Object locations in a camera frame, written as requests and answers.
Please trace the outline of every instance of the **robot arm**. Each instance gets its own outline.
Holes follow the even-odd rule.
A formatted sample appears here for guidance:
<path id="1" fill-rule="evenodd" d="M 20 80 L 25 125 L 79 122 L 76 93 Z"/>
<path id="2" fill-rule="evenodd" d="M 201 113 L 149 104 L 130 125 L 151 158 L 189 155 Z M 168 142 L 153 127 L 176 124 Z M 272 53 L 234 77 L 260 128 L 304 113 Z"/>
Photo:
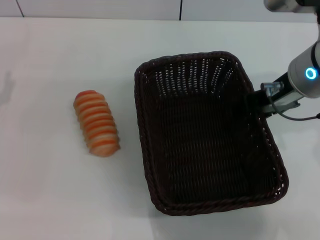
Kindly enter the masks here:
<path id="1" fill-rule="evenodd" d="M 250 108 L 295 121 L 320 119 L 320 114 L 308 118 L 292 118 L 283 113 L 299 107 L 303 97 L 320 97 L 320 0 L 264 0 L 264 5 L 272 12 L 316 13 L 318 14 L 319 37 L 315 44 L 297 56 L 288 71 L 274 82 L 262 83 L 261 90 L 247 96 Z"/>

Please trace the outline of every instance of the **white tabletop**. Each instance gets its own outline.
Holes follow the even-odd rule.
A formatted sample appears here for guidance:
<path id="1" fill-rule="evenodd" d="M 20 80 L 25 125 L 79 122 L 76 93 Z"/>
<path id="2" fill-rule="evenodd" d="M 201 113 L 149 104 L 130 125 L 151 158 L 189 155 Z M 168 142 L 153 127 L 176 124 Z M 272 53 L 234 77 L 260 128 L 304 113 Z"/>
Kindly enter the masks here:
<path id="1" fill-rule="evenodd" d="M 150 59 L 229 51 L 255 89 L 287 71 L 316 24 L 0 18 L 1 240 L 320 239 L 320 121 L 268 119 L 290 186 L 279 202 L 192 217 L 158 212 L 144 177 L 134 72 Z M 119 150 L 88 153 L 77 93 L 105 95 Z M 287 114 L 320 112 L 303 99 Z"/>

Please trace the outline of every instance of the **blue led light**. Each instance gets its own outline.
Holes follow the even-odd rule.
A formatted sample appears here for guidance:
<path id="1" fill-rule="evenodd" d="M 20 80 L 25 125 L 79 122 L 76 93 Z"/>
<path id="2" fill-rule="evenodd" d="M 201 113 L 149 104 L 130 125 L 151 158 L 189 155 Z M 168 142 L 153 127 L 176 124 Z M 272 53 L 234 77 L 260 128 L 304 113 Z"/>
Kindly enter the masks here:
<path id="1" fill-rule="evenodd" d="M 306 71 L 305 71 L 305 76 L 310 79 L 310 80 L 315 80 L 317 77 L 317 71 L 312 68 L 309 67 Z"/>

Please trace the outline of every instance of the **woven texture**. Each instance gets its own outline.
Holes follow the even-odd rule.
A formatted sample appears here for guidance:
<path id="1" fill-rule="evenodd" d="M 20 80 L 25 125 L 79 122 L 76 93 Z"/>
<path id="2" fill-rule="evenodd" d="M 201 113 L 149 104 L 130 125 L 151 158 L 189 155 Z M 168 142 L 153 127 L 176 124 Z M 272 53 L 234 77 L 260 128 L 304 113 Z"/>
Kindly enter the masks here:
<path id="1" fill-rule="evenodd" d="M 289 179 L 253 87 L 228 52 L 165 56 L 135 72 L 134 96 L 151 201 L 171 216 L 272 204 Z"/>

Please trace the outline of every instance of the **striped bread roll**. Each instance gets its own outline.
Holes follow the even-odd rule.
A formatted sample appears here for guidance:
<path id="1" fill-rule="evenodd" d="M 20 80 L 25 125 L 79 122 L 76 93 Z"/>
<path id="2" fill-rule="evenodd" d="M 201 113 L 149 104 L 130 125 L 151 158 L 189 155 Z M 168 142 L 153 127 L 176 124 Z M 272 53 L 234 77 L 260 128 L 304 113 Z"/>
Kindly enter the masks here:
<path id="1" fill-rule="evenodd" d="M 90 153 L 108 157 L 119 148 L 117 128 L 105 97 L 94 91 L 80 92 L 73 107 Z"/>

